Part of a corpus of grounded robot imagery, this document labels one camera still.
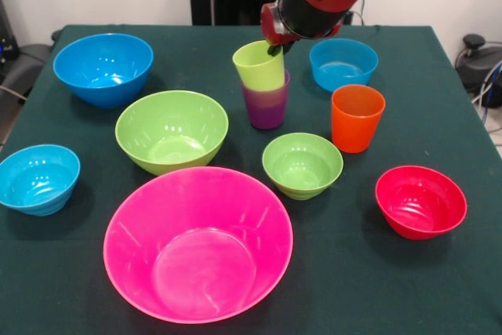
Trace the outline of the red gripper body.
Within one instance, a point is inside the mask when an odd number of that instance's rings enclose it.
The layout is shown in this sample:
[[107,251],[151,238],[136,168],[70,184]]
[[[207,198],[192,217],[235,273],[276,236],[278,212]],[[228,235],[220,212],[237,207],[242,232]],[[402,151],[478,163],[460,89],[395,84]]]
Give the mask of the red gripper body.
[[277,2],[266,3],[260,11],[260,26],[270,46],[287,45],[301,40],[282,20]]

